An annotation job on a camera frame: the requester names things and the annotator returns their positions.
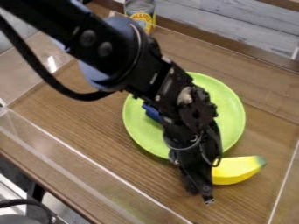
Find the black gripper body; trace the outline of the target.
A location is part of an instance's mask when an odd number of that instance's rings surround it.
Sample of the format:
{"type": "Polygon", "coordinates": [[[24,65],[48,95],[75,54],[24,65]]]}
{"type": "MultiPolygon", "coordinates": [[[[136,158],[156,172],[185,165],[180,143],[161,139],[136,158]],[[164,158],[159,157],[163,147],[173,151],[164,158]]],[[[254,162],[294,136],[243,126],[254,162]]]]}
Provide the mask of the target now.
{"type": "Polygon", "coordinates": [[[211,184],[211,171],[220,165],[221,143],[217,137],[201,137],[184,149],[169,150],[168,158],[179,167],[188,184],[211,184]]]}

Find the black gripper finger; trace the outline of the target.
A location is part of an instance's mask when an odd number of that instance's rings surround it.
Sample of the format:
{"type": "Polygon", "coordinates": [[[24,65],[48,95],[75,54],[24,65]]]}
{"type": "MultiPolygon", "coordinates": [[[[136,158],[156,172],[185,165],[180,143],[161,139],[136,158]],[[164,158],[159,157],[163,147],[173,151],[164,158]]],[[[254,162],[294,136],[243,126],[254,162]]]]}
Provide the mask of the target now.
{"type": "Polygon", "coordinates": [[[211,169],[204,171],[181,170],[181,176],[185,184],[185,190],[191,195],[199,194],[204,204],[211,205],[215,202],[212,196],[211,169]]]}

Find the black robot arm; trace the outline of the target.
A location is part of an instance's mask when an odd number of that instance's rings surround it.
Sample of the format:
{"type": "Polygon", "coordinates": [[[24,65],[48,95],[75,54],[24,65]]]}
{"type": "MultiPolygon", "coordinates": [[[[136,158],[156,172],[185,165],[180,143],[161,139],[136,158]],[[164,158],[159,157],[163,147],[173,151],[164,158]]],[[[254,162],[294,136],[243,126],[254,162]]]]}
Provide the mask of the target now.
{"type": "Polygon", "coordinates": [[[156,39],[127,17],[99,17],[79,0],[0,0],[0,8],[47,34],[79,60],[89,85],[79,93],[49,74],[20,34],[0,16],[0,32],[47,84],[72,99],[91,102],[125,90],[156,109],[169,160],[179,166],[187,190],[211,204],[211,171],[220,165],[217,106],[207,90],[163,56],[156,39]]]}

